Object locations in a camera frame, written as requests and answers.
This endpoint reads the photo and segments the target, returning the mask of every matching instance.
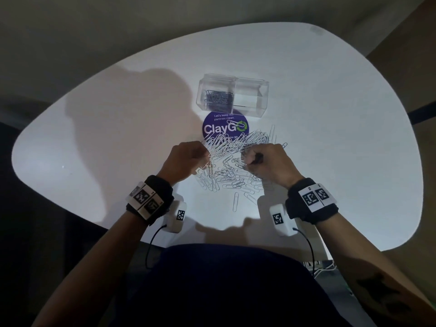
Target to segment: white sensor device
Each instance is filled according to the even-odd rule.
[[[170,210],[163,216],[163,225],[166,227],[162,231],[179,233],[182,230],[187,204],[182,201],[173,201]]]
[[[294,219],[289,218],[283,204],[276,204],[270,207],[270,215],[274,228],[279,236],[292,236],[297,234],[292,228],[298,228]]]

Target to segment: black wristband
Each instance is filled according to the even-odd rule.
[[[171,203],[174,201],[173,188],[168,181],[158,176],[149,176],[144,182],[147,186],[150,186],[163,201],[162,205],[157,208],[146,220],[148,225],[152,225],[156,219],[168,212]],[[143,216],[130,204],[126,205],[126,210],[143,218]]]
[[[285,205],[289,218],[300,218],[303,221],[307,221],[315,225],[319,221],[329,219],[339,211],[336,204],[326,205],[314,212],[310,211],[307,203],[298,192],[308,186],[315,184],[316,182],[312,179],[304,178],[298,181],[288,190],[288,199],[286,200]]]

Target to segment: white table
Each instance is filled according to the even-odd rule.
[[[18,137],[13,166],[36,192],[109,228],[136,183],[156,173],[171,147],[201,139],[207,112],[195,104],[205,73],[265,79],[268,109],[249,119],[269,132],[305,176],[323,183],[340,212],[379,249],[406,242],[422,208],[418,146],[393,89],[361,54],[304,23],[223,27],[177,38],[112,65],[43,112]],[[286,192],[261,196],[259,208],[233,191],[203,191],[193,177],[176,199],[188,204],[180,234],[154,244],[217,242],[269,248],[308,259],[301,235],[280,238],[268,214]],[[143,236],[149,242],[158,220]],[[312,226],[300,225],[325,258]]]

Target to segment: pile of paper clips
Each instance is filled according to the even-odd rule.
[[[244,170],[241,152],[248,146],[263,143],[275,143],[274,125],[270,134],[254,131],[246,135],[242,133],[236,139],[231,139],[228,134],[218,134],[215,137],[205,137],[203,144],[210,152],[210,163],[203,169],[197,170],[197,181],[204,190],[217,192],[220,189],[236,190],[233,199],[233,211],[236,212],[239,192],[253,204],[257,199],[253,196],[260,191],[272,191],[272,183],[252,175]]]

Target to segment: purple circular sticker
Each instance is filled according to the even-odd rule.
[[[218,134],[228,134],[234,140],[242,133],[248,135],[248,121],[243,115],[211,111],[203,122],[203,137],[216,137]]]

